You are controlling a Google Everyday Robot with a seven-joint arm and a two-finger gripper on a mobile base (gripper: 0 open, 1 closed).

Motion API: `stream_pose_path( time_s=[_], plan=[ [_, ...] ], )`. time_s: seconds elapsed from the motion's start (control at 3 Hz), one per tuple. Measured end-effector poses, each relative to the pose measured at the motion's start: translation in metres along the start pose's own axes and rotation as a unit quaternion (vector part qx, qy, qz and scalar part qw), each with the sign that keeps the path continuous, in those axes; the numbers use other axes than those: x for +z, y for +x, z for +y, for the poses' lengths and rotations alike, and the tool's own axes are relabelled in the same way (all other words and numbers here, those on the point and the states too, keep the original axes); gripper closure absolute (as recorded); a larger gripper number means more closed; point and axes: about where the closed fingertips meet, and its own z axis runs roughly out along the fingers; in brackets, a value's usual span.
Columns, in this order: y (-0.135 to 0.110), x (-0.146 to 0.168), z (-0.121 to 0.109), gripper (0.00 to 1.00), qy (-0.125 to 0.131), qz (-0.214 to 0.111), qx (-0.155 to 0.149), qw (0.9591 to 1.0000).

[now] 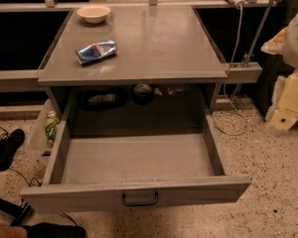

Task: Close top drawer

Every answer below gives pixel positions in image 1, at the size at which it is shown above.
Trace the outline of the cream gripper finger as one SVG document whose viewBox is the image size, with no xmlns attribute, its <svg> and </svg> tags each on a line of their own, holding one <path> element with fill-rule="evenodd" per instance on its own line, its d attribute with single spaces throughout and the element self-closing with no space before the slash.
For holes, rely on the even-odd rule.
<svg viewBox="0 0 298 238">
<path fill-rule="evenodd" d="M 265 120 L 278 132 L 288 131 L 298 121 L 298 69 L 288 77 L 277 77 Z"/>
<path fill-rule="evenodd" d="M 260 50 L 269 55 L 282 55 L 287 28 L 283 28 L 272 39 L 265 42 Z"/>
</svg>

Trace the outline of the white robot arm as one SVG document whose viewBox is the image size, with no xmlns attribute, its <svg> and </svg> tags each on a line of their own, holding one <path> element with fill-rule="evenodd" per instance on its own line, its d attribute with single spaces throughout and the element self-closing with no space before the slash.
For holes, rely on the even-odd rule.
<svg viewBox="0 0 298 238">
<path fill-rule="evenodd" d="M 279 77 L 273 91 L 266 121 L 275 131 L 286 132 L 298 121 L 298 13 L 287 27 L 261 47 L 264 53 L 282 55 L 295 68 L 288 77 Z"/>
</svg>

